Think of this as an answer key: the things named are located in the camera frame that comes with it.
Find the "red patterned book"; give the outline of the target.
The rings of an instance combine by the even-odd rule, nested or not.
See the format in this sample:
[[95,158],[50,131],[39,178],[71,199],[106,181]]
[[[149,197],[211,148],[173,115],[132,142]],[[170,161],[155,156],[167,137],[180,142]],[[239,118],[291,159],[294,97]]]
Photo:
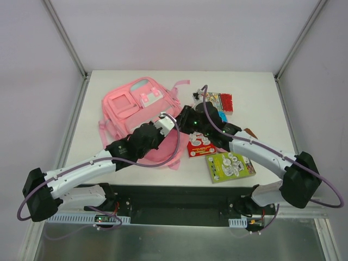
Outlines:
[[218,111],[225,114],[232,115],[234,112],[232,94],[207,92],[206,101],[211,102]]

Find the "red comic book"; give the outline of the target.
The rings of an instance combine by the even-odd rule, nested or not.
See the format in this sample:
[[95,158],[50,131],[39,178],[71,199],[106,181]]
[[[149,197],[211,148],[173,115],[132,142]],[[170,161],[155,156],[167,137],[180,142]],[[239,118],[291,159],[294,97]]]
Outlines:
[[210,140],[199,132],[190,134],[187,149],[189,158],[205,157],[217,152]]

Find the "green comic book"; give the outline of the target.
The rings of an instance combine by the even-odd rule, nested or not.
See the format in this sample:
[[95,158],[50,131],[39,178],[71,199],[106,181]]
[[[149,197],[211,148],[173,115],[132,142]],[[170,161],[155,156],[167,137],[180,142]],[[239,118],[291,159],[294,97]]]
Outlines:
[[256,175],[256,170],[247,157],[232,152],[206,156],[206,163],[213,184]]

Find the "brown leather wallet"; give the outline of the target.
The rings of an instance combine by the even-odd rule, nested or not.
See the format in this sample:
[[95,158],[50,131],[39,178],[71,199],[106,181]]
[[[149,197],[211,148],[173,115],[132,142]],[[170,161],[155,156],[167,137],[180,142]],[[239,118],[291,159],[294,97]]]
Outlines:
[[251,131],[249,128],[245,128],[244,131],[245,131],[248,135],[252,136],[253,138],[258,139],[257,136],[254,134],[254,132]]

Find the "pink student backpack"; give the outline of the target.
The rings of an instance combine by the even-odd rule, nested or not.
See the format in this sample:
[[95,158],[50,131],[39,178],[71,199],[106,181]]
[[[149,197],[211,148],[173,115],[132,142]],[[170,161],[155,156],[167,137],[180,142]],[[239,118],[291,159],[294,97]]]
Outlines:
[[[190,84],[190,80],[176,82],[171,90],[150,77],[142,77],[108,92],[101,102],[103,119],[98,122],[99,134],[103,147],[111,141],[125,138],[142,123],[159,120],[162,112],[174,118],[182,110],[178,99],[178,86]],[[158,150],[151,150],[138,162],[146,165],[162,163],[175,151],[177,145],[177,131],[174,128],[160,144]],[[180,133],[178,152],[164,166],[178,170],[181,157],[184,154],[189,135]]]

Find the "pink cartoon pencil case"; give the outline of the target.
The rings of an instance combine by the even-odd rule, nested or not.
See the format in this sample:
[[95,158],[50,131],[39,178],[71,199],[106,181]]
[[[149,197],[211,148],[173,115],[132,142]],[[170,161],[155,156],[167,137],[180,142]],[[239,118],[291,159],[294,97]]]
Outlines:
[[221,118],[222,122],[228,122],[227,116],[224,111],[218,111],[219,117]]

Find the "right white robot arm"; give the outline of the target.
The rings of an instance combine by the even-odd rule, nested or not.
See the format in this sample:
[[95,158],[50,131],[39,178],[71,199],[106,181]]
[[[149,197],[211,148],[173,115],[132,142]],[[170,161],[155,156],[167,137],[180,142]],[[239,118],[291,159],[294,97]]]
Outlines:
[[321,179],[315,176],[318,170],[310,154],[295,155],[260,142],[247,130],[224,122],[210,102],[184,106],[176,121],[182,133],[199,132],[215,147],[242,155],[280,179],[267,185],[255,185],[250,195],[235,203],[250,214],[258,214],[265,206],[280,202],[303,209],[321,184]]

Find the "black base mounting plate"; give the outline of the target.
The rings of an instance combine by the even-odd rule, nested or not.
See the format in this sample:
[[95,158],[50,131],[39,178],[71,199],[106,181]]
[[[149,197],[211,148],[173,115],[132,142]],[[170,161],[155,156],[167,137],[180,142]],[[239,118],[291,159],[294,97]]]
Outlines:
[[101,183],[105,197],[92,200],[96,190],[90,184],[77,187],[79,199],[65,192],[55,199],[59,210],[71,207],[88,211],[94,206],[105,212],[117,210],[131,224],[227,227],[230,219],[240,218],[234,205],[251,188],[178,187],[150,185],[110,185]]

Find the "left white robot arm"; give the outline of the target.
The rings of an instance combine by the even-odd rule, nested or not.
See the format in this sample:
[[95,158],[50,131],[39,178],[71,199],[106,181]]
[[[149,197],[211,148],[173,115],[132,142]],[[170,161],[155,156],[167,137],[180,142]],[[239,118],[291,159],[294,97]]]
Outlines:
[[174,126],[174,121],[168,117],[144,123],[132,134],[74,166],[47,172],[39,167],[31,170],[22,190],[24,201],[20,206],[28,208],[29,219],[34,222],[50,218],[64,203],[63,194],[89,179],[138,164],[150,150],[159,147]]

